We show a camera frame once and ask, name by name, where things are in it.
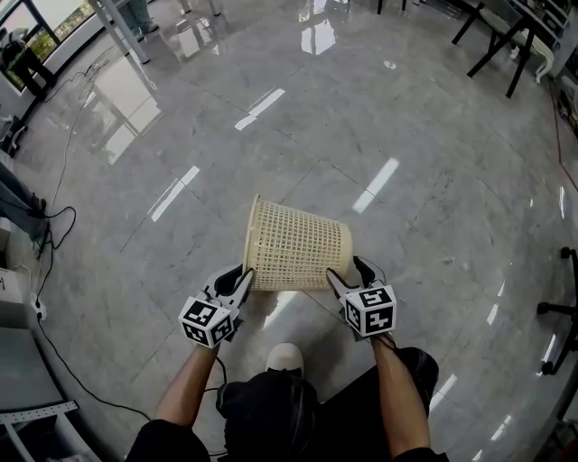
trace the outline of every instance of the forearm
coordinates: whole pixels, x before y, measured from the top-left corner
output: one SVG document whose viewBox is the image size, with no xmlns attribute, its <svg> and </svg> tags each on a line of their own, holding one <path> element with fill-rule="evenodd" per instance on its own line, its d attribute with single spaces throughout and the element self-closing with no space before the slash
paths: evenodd
<svg viewBox="0 0 578 462">
<path fill-rule="evenodd" d="M 429 448 L 427 415 L 412 376 L 391 348 L 376 338 L 371 344 L 378 364 L 381 416 L 391 457 L 414 448 Z"/>
<path fill-rule="evenodd" d="M 156 419 L 192 427 L 217 353 L 218 349 L 195 347 L 159 402 Z"/>
</svg>

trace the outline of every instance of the caster wheel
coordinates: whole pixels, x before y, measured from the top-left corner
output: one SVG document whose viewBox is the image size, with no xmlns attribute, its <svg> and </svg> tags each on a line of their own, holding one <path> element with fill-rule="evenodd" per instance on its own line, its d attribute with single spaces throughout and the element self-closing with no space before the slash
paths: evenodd
<svg viewBox="0 0 578 462">
<path fill-rule="evenodd" d="M 554 364 L 551 361 L 544 363 L 544 365 L 542 366 L 542 374 L 550 375 L 552 371 L 554 371 Z"/>
<path fill-rule="evenodd" d="M 548 312 L 548 304 L 545 301 L 538 303 L 538 314 L 546 314 Z"/>
</svg>

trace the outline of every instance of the white shoe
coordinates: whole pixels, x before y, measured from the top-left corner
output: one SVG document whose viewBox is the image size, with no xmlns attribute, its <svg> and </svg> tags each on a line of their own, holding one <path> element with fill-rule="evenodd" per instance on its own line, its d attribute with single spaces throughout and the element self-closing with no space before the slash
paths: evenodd
<svg viewBox="0 0 578 462">
<path fill-rule="evenodd" d="M 301 350 L 292 343 L 280 343 L 269 353 L 265 370 L 293 372 L 299 371 L 303 377 L 303 355 Z"/>
</svg>

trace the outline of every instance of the beige plastic basket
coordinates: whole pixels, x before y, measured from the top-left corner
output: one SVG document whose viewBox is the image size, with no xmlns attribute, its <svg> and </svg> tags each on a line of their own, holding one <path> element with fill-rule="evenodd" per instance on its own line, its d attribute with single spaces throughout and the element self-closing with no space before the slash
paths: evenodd
<svg viewBox="0 0 578 462">
<path fill-rule="evenodd" d="M 328 218 L 262 200 L 257 194 L 245 242 L 245 270 L 253 290 L 329 289 L 325 271 L 345 275 L 351 262 L 350 229 Z"/>
</svg>

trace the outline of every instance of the floor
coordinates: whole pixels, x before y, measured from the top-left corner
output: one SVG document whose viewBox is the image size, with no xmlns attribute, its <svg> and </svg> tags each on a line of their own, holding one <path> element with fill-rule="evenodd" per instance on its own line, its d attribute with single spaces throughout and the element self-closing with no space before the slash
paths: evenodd
<svg viewBox="0 0 578 462">
<path fill-rule="evenodd" d="M 578 195 L 558 163 L 547 79 L 524 72 L 506 99 L 516 66 L 506 53 L 469 79 L 486 31 L 453 46 L 463 17 L 408 3 L 406 14 L 392 1 L 378 16 L 373 2 L 224 0 L 214 18 L 203 0 L 186 15 L 157 0 L 149 64 L 108 50 L 96 83 L 77 76 L 38 107 L 14 168 L 50 202 L 74 125 L 52 211 L 71 205 L 78 219 L 42 299 L 46 331 L 91 390 L 154 412 L 192 350 L 178 313 L 208 275 L 241 261 L 259 193 L 347 223 L 355 253 L 383 268 L 398 343 L 441 368 L 435 450 L 529 460 L 573 365 L 538 373 L 566 323 L 537 318 L 536 303 L 574 296 L 558 249 L 572 244 Z M 60 81 L 110 46 L 100 37 Z M 388 180 L 370 187 L 381 171 Z M 67 220 L 52 220 L 57 236 Z M 22 236 L 9 257 L 34 265 Z M 260 372 L 270 348 L 291 341 L 330 398 L 374 364 L 338 310 L 329 292 L 253 293 L 221 349 L 229 378 Z M 94 402 L 47 352 L 120 459 L 142 418 Z M 216 368 L 210 383 L 221 381 Z M 223 448 L 210 399 L 194 429 L 211 452 Z"/>
</svg>

